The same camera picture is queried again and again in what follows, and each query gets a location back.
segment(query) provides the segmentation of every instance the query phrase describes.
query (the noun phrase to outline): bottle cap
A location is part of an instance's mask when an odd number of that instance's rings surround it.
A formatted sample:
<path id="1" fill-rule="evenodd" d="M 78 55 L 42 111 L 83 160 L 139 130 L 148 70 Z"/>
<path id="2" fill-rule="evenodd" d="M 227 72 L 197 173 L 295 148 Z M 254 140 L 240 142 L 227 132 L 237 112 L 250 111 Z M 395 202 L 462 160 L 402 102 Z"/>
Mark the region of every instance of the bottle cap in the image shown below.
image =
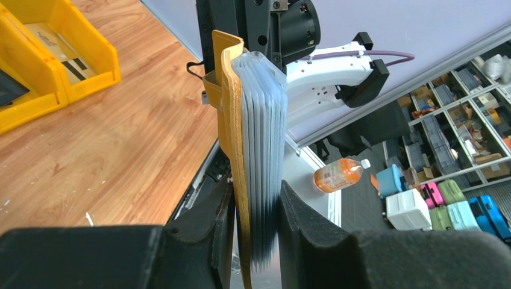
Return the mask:
<path id="1" fill-rule="evenodd" d="M 362 160 L 362 161 L 360 162 L 360 164 L 362 165 L 362 167 L 363 167 L 364 169 L 368 169 L 368 168 L 370 168 L 370 167 L 371 167 L 371 163 L 369 162 L 369 160 L 368 160 L 368 159 Z"/>

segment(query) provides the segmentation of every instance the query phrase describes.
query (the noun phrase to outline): wooden table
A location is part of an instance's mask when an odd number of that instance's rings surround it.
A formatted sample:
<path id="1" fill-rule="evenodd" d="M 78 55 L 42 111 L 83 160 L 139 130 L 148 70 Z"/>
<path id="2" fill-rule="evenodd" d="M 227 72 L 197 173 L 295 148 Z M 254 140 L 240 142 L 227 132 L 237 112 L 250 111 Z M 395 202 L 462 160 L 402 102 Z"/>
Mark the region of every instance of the wooden table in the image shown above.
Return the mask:
<path id="1" fill-rule="evenodd" d="M 122 81 L 0 135 L 0 234 L 164 224 L 217 137 L 193 57 L 138 0 L 74 0 L 117 49 Z"/>

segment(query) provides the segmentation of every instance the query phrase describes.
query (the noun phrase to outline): yellow bin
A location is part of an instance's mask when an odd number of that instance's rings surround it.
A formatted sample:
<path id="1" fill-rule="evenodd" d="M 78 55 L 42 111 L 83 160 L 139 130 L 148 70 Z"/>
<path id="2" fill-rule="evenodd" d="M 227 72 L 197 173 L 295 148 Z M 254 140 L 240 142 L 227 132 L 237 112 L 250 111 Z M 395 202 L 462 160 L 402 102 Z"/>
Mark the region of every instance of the yellow bin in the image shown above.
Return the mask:
<path id="1" fill-rule="evenodd" d="M 70 103 L 121 80 L 115 48 L 70 0 L 0 0 L 28 41 L 64 68 Z"/>
<path id="2" fill-rule="evenodd" d="M 0 107 L 0 134 L 68 105 L 63 66 L 27 42 L 17 20 L 0 5 L 0 69 L 30 90 Z"/>

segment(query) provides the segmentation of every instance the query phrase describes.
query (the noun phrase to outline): green suitcase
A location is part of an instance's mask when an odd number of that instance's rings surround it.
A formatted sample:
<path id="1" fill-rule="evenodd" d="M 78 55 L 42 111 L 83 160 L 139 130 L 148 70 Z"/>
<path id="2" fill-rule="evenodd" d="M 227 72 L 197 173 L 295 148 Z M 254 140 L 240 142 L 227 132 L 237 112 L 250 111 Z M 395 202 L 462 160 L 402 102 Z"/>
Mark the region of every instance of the green suitcase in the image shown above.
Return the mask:
<path id="1" fill-rule="evenodd" d="M 449 218 L 447 207 L 439 206 L 430 210 L 431 225 L 435 231 L 447 231 L 453 229 L 453 224 Z"/>
<path id="2" fill-rule="evenodd" d="M 456 182 L 452 179 L 448 179 L 447 181 L 438 184 L 438 189 L 440 190 L 442 197 L 444 197 L 444 202 L 446 205 L 451 205 L 466 200 L 460 187 L 458 187 L 458 184 L 456 184 Z"/>

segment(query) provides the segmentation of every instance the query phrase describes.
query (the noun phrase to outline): pink suitcase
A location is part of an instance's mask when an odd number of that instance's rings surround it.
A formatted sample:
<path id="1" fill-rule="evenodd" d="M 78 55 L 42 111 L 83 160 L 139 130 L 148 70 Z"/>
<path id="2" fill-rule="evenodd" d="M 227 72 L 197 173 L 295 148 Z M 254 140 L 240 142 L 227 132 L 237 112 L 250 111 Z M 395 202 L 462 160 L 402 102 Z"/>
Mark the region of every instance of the pink suitcase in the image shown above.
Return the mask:
<path id="1" fill-rule="evenodd" d="M 436 183 L 429 182 L 425 185 L 422 185 L 421 190 L 429 209 L 445 206 L 444 197 L 442 197 L 442 194 L 440 194 L 440 190 L 436 186 Z"/>

